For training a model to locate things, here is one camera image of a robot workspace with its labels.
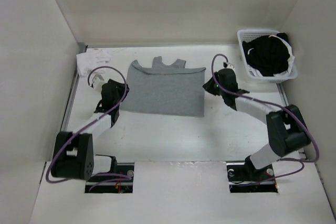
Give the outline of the grey tank top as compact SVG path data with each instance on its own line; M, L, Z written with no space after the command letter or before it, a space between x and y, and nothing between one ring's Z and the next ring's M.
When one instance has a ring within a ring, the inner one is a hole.
M129 93L120 108L136 113L203 117L206 68L185 66L182 59L166 65L161 56L153 58L149 68L133 61L127 73Z

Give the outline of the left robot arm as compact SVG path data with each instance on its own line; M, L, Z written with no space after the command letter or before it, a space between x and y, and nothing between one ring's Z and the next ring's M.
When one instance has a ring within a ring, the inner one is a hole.
M120 103L126 98L129 87L125 83L108 80L101 87L101 100L89 119L89 122L77 131L61 131L56 136L52 161L47 170L49 176L61 178L61 182L70 179L88 181L94 173L95 161L108 159L100 168L100 175L106 181L113 181L118 168L112 164L111 156L95 156L94 141L111 129L119 118Z

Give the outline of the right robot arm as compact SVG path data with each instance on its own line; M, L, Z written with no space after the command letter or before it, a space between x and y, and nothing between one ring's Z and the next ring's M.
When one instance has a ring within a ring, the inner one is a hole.
M214 72L203 84L203 89L222 97L231 109L246 113L267 127L268 143L257 152L247 156L240 170L231 169L238 179L256 182L257 178L274 162L288 159L288 154L311 143L308 130L299 108L295 105L281 106L248 96L248 91L240 89L235 72L224 68Z

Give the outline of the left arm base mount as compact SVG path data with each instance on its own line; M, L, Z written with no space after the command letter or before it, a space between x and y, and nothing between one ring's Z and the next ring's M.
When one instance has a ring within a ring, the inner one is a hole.
M118 163L114 156L94 157L92 176L86 182L86 194L133 193L134 163Z

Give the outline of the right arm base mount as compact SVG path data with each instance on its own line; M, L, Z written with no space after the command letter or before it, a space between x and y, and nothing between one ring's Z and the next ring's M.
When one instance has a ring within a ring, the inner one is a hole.
M277 193L274 169L270 164L255 169L251 162L236 161L226 163L229 191L231 193Z

